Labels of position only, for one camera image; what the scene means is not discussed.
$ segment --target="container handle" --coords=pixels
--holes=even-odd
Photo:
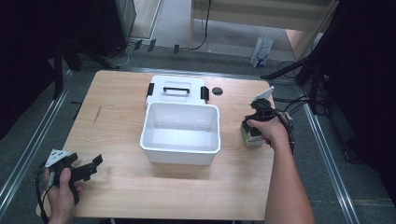
[[[190,93],[190,89],[175,87],[163,87],[163,91],[186,91],[187,93]]]

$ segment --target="white plastic container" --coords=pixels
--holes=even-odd
[[[209,165],[220,151],[219,109],[214,105],[148,105],[140,146],[152,162]]]

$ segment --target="person's left hand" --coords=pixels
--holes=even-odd
[[[46,183],[49,181],[50,172],[46,170]],[[69,188],[69,180],[71,172],[69,168],[62,170],[61,176],[59,177],[59,187],[52,186],[48,192],[49,205],[51,215],[49,223],[72,223],[73,217],[76,213],[75,201],[73,193]],[[78,194],[82,192],[82,187],[76,186]]]

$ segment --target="black cable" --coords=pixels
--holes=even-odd
[[[210,12],[210,5],[211,5],[211,4],[212,4],[212,1],[209,0],[209,7],[207,8],[207,15],[206,15],[205,38],[204,38],[204,41],[202,42],[202,44],[201,44],[199,47],[197,47],[197,48],[195,48],[195,49],[190,49],[190,50],[197,50],[197,49],[199,49],[199,48],[205,43],[205,41],[206,41],[206,37],[207,37],[207,21],[209,20],[209,12]]]
[[[284,99],[284,98],[276,98],[276,97],[273,97],[273,99],[274,99],[274,101],[282,102],[282,103],[291,103],[296,100],[296,99]]]
[[[290,110],[289,115],[295,114],[297,111],[300,110],[301,106],[305,105],[305,104],[306,104],[306,102],[302,102],[299,105],[295,106],[293,109]]]
[[[289,136],[289,143],[290,143],[290,149],[291,149],[291,154],[294,154],[294,136],[293,133],[291,132],[289,122],[285,121],[285,117],[279,114],[277,111],[280,111],[281,113],[284,113],[281,110],[276,110],[274,109],[274,112],[276,113],[277,118],[280,120],[280,122],[283,124],[283,126],[286,129],[286,132],[288,133]]]
[[[49,218],[47,216],[47,213],[44,209],[44,199],[41,200],[41,193],[40,193],[40,175],[43,173],[43,167],[44,167],[45,162],[41,163],[39,168],[36,171],[35,174],[35,196],[37,197],[37,202],[38,206],[40,207],[40,216],[41,219],[45,224],[49,223]]]
[[[291,101],[290,104],[287,105],[287,106],[285,107],[284,111],[288,111],[288,108],[289,108],[291,105],[295,104],[295,103],[298,103],[298,102],[301,102],[301,101],[308,101],[308,99],[303,99],[303,100],[302,100],[302,98],[305,98],[305,97],[308,97],[308,95],[300,96],[299,98],[297,98],[297,99]]]
[[[280,66],[282,63],[295,63],[295,62],[294,62],[294,61],[283,61],[283,62],[281,62],[281,63],[279,63],[279,64],[277,65],[277,71],[280,70],[279,66]],[[294,70],[292,70],[292,73],[294,74],[294,77],[289,77],[289,76],[286,75],[286,74],[284,74],[283,76],[284,76],[284,77],[288,77],[288,78],[296,78],[296,77],[297,77],[297,74],[295,73]]]

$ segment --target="container lid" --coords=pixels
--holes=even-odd
[[[154,102],[205,105],[207,100],[209,91],[201,78],[154,76],[148,86],[146,105]]]

